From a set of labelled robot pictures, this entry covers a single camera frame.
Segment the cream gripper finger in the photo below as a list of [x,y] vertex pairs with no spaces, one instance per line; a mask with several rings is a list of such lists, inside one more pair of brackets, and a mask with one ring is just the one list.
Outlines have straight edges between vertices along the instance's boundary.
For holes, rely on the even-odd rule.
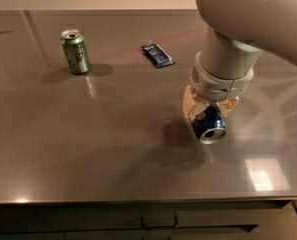
[[198,95],[195,89],[188,85],[184,91],[182,110],[186,122],[192,122],[194,117],[209,107],[210,103]]
[[233,108],[239,102],[239,97],[233,97],[230,99],[226,99],[224,101],[220,101],[216,103],[219,113],[222,117],[227,117],[228,114],[233,110]]

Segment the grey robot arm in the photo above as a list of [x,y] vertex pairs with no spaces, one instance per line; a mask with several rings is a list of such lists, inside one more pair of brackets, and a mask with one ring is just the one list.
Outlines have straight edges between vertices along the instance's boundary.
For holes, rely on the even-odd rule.
[[190,71],[183,113],[188,122],[210,104],[225,116],[267,51],[297,66],[297,0],[196,0],[205,22],[202,48]]

